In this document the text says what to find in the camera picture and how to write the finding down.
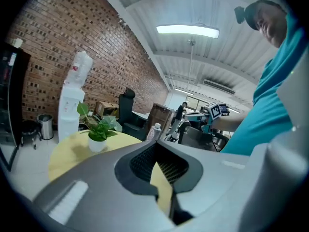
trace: white pot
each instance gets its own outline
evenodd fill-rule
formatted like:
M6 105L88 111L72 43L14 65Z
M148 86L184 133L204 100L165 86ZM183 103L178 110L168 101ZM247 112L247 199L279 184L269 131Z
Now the white pot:
M90 137L88 137L88 144L89 144L89 148L92 152L101 152L103 149L106 148L106 140L105 141L94 141L92 140Z

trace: gray device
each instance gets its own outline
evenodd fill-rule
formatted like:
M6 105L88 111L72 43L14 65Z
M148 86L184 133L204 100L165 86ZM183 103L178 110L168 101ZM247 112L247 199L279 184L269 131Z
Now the gray device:
M278 89L294 127L277 135L269 144L257 145L249 157L166 141L142 142L83 161L44 188L34 203L49 214L74 183L82 181L88 189L74 206L62 226L64 229L82 232L265 229L280 214L309 170L309 123L304 119L307 109L303 108L309 104L307 56L303 56L293 75ZM300 96L289 96L291 92L304 96L300 101ZM149 184L156 162L173 188L169 217L156 204L157 188Z

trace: black cabinet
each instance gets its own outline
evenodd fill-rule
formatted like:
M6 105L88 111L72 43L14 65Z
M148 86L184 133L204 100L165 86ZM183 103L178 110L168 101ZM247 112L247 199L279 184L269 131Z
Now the black cabinet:
M1 44L0 157L9 171L21 141L22 91L30 57L10 44Z

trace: ceiling vent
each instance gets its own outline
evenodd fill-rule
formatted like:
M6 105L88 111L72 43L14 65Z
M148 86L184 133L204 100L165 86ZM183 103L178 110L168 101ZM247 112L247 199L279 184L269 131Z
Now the ceiling vent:
M232 90L231 88L223 86L223 85L215 83L215 82L212 82L212 81L207 80L207 79L204 79L203 84L210 86L210 87L213 87L213 88L216 88L218 90L221 90L221 91L228 93L228 94L231 94L231 95L235 94L235 91Z

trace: man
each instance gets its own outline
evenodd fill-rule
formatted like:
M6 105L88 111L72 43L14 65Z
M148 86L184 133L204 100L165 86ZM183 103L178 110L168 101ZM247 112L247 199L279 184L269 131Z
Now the man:
M235 131L222 152L250 155L253 148L270 142L277 134L292 128L290 118L276 91L301 58L308 41L304 29L292 13L280 5L259 0L246 9L235 9L238 23L244 20L278 49L264 67L253 95L253 109L239 116L216 119L213 128Z
M180 121L182 119L182 116L183 116L183 108L187 107L187 105L188 104L186 102L183 102L183 104L178 107L178 109L176 111L176 116L172 120L172 121L174 121L172 123L172 128L169 130L168 134L172 134L178 128Z

